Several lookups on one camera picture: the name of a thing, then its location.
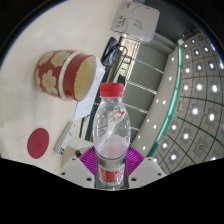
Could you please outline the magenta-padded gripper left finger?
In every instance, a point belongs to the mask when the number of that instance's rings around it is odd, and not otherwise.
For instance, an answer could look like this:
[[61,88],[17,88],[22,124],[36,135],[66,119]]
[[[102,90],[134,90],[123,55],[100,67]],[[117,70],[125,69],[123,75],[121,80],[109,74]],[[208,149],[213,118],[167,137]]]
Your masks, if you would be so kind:
[[72,157],[64,165],[59,176],[84,188],[93,188],[97,173],[95,148],[91,147],[79,157]]

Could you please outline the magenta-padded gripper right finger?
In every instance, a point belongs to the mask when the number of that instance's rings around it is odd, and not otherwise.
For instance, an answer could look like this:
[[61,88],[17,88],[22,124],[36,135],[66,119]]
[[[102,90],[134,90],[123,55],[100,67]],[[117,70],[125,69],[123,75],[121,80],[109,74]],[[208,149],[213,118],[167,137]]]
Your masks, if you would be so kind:
[[132,147],[128,148],[126,164],[125,187],[140,188],[166,176],[152,157],[144,157]]

